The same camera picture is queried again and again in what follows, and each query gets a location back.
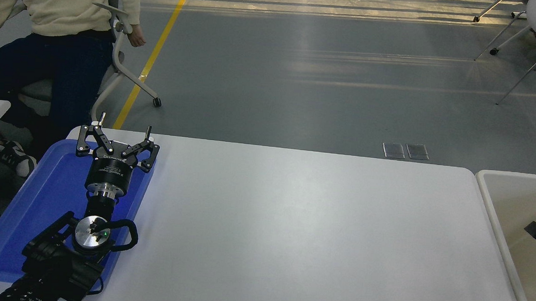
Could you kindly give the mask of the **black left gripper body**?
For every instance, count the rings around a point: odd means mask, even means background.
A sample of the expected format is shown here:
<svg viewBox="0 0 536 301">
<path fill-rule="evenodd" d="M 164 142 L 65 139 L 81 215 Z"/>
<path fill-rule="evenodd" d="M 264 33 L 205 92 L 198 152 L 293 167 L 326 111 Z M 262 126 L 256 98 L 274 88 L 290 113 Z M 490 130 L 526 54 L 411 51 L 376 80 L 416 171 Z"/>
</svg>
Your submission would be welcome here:
<svg viewBox="0 0 536 301">
<path fill-rule="evenodd" d="M 113 141 L 111 148 L 113 154 L 106 153 L 103 146 L 93 151 L 93 161 L 90 171 L 85 180 L 85 188 L 88 191 L 94 191 L 100 185 L 115 186 L 118 193 L 127 193 L 130 188 L 130 182 L 134 166 L 137 164 L 136 156 L 131 155 L 123 158 L 130 145 Z"/>
</svg>

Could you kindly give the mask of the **person's left hand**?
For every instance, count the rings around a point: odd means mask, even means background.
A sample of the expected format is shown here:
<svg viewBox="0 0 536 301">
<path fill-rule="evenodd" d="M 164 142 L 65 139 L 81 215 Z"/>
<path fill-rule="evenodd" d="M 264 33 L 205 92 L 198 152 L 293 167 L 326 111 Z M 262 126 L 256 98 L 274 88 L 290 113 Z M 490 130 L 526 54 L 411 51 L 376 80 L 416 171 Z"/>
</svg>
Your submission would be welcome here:
<svg viewBox="0 0 536 301">
<path fill-rule="evenodd" d="M 147 43 L 143 29 L 139 24 L 131 25 L 131 32 L 127 34 L 127 38 L 132 47 L 141 47 Z"/>
</svg>

